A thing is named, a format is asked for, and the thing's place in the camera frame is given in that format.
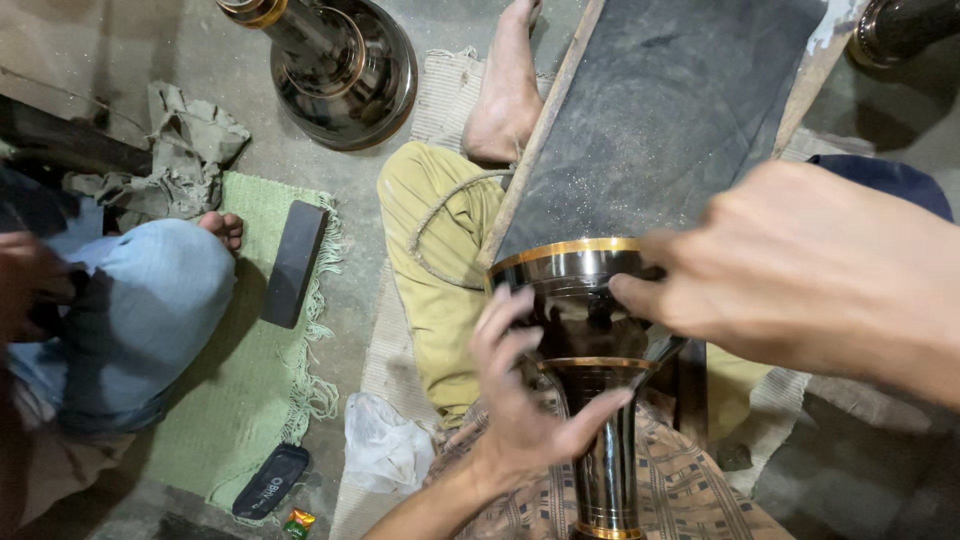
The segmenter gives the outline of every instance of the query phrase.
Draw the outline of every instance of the small snack packet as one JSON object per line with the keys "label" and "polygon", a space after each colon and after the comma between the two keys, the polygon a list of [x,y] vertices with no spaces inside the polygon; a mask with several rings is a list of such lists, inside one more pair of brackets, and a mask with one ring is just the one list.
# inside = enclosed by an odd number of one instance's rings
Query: small snack packet
{"label": "small snack packet", "polygon": [[310,530],[310,526],[313,525],[315,519],[317,518],[303,510],[294,508],[287,516],[287,524],[283,526],[283,530],[289,530],[290,536],[293,538],[306,538],[306,532]]}

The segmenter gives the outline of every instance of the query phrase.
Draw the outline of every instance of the brown checkered cloth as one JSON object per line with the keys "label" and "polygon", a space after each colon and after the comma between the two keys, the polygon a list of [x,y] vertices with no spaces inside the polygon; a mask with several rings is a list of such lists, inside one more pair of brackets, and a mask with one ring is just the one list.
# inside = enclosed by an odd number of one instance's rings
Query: brown checkered cloth
{"label": "brown checkered cloth", "polygon": [[[479,402],[468,409],[464,425],[442,444],[424,485],[467,454],[488,424]],[[731,489],[713,459],[669,428],[646,402],[636,406],[636,478],[648,540],[792,538],[756,503]],[[457,538],[564,540],[576,519],[572,466],[555,465],[533,485],[491,503]]]}

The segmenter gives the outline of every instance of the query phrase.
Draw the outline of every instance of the plastic bag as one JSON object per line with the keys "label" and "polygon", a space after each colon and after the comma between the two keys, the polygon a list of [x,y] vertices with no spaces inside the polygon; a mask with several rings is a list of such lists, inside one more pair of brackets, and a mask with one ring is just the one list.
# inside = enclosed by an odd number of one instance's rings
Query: plastic bag
{"label": "plastic bag", "polygon": [[344,482],[375,493],[409,495],[420,489],[433,460],[433,444],[423,428],[366,392],[347,398],[345,422]]}

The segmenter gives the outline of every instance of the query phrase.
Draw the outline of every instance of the rope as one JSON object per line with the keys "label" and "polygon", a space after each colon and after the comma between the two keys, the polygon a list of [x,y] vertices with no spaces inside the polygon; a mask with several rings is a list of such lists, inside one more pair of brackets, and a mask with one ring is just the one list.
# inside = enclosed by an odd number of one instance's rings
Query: rope
{"label": "rope", "polygon": [[460,182],[453,186],[452,189],[447,191],[447,193],[441,197],[432,207],[426,212],[417,226],[414,228],[413,233],[410,235],[410,241],[407,242],[407,255],[412,257],[424,270],[430,273],[431,276],[444,280],[452,285],[457,285],[458,287],[463,287],[472,290],[483,290],[482,283],[468,282],[460,278],[454,278],[444,274],[440,270],[437,270],[429,262],[423,259],[423,255],[420,253],[420,237],[423,235],[423,231],[426,230],[426,226],[437,216],[437,212],[444,207],[447,201],[450,200],[450,197],[453,197],[460,191],[470,187],[472,184],[480,182],[481,180],[486,180],[487,178],[493,178],[495,176],[506,176],[514,174],[513,168],[511,169],[500,169],[495,171],[484,171],[482,173],[476,174],[467,178],[466,180]]}

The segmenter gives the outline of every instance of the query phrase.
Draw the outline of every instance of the green rug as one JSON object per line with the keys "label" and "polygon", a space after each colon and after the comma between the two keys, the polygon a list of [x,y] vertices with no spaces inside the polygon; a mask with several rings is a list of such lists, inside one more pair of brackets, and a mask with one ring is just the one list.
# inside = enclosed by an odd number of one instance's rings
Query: green rug
{"label": "green rug", "polygon": [[[286,330],[258,315],[287,210],[297,199],[331,213],[300,320]],[[229,509],[277,444],[299,444],[311,416],[336,417],[336,386],[307,373],[309,341],[332,336],[317,322],[324,310],[318,277],[340,273],[336,263],[343,233],[332,203],[320,191],[224,175],[221,211],[244,220],[233,299],[178,381],[167,418],[144,443],[147,478]]]}

